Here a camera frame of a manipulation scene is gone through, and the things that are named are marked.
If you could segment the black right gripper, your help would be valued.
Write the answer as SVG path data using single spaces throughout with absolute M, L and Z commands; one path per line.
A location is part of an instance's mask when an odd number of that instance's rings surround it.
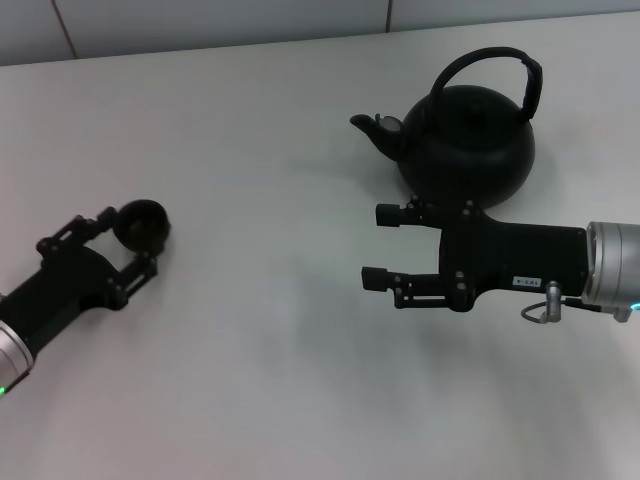
M 586 285 L 586 230 L 577 227 L 505 223 L 479 208 L 429 203 L 412 196 L 405 206 L 378 204 L 379 227 L 441 229 L 439 274 L 405 274 L 363 267 L 367 291 L 394 296 L 396 309 L 469 311 L 492 290 L 543 294 L 549 283 L 579 297 Z

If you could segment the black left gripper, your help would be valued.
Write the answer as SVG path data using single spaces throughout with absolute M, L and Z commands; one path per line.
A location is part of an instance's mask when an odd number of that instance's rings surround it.
M 157 258 L 136 256 L 117 271 L 101 254 L 83 247 L 110 230 L 117 210 L 107 207 L 95 219 L 74 217 L 53 236 L 37 243 L 40 255 L 50 255 L 41 268 L 1 301 L 1 320 L 28 349 L 41 350 L 83 312 L 120 310 L 158 274 Z

